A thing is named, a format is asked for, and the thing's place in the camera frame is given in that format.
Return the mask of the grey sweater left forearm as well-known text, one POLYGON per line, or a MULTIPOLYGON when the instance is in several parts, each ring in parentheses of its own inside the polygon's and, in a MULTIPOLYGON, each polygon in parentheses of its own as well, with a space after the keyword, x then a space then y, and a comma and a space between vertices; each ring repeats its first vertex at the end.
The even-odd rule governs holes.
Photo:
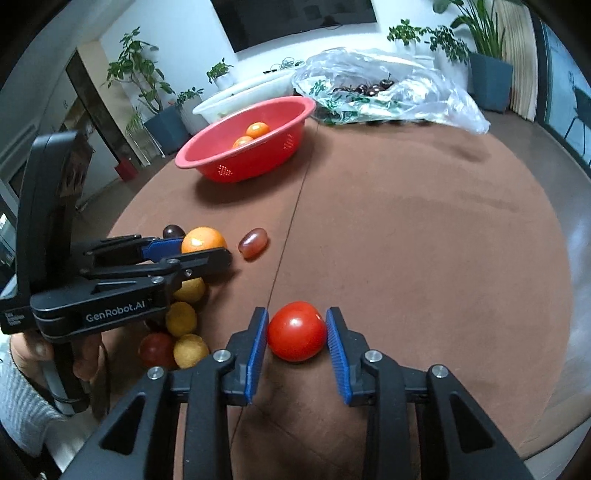
POLYGON ((1 335, 1 426, 26 454, 37 457, 49 427, 66 417, 46 401, 18 370, 9 352, 9 340, 1 335))

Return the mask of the person's left hand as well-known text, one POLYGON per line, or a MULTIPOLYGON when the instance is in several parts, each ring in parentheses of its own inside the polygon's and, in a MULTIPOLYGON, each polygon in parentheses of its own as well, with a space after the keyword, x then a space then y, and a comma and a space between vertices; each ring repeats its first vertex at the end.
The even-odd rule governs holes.
MULTIPOLYGON (((73 342, 73 373, 77 378, 83 381, 94 378, 98 370, 101 343, 101 334, 93 334, 73 342)), ((37 330, 30 330, 12 335, 10 350, 18 370, 31 382, 46 388, 42 363, 53 360, 52 345, 37 330)))

